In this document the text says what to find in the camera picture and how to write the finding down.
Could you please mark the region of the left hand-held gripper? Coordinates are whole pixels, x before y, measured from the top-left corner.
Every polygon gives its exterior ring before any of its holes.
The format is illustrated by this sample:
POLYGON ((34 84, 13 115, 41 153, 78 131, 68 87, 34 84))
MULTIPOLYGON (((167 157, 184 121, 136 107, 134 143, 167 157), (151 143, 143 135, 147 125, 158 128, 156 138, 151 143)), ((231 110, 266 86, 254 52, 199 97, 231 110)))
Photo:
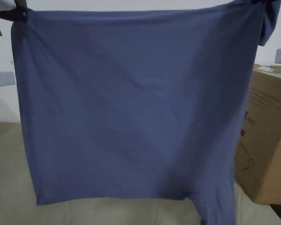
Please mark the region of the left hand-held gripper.
MULTIPOLYGON (((6 21, 26 21, 28 18, 27 8, 15 8, 14 0, 0 0, 0 19, 6 21)), ((15 85, 14 73, 0 71, 0 87, 15 85)))

